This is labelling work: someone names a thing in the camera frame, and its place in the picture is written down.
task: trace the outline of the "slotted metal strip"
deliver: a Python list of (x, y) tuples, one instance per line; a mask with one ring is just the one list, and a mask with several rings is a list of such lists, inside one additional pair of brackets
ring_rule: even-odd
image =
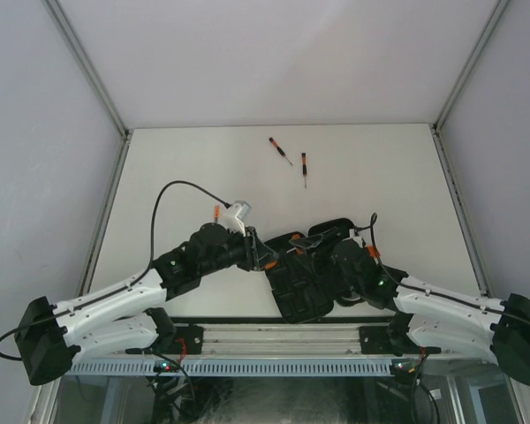
[[(156, 375), (163, 360), (105, 359), (81, 362), (68, 375), (141, 376)], [(256, 376), (389, 376), (391, 361), (387, 359), (185, 359), (182, 363), (191, 376), (256, 377)]]

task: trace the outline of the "gray wall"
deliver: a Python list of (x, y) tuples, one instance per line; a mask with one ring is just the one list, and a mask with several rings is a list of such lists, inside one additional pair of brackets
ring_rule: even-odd
[[(74, 296), (118, 150), (41, 2), (0, 0), (0, 335), (30, 300)], [(31, 395), (0, 360), (0, 422), (21, 422)]]
[(495, 294), (530, 297), (530, 0), (515, 0), (444, 127)]

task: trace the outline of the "screwdriver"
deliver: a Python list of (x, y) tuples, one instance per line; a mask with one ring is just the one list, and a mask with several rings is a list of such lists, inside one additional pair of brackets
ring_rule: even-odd
[(307, 188), (307, 154), (302, 154), (302, 175), (304, 177), (304, 188)]
[(279, 152), (283, 158), (285, 158), (287, 161), (289, 161), (289, 158), (286, 157), (285, 152), (279, 147), (278, 144), (276, 144), (276, 141), (273, 140), (273, 137), (269, 137), (269, 141), (271, 142), (271, 144), (273, 146), (276, 147), (276, 151)]

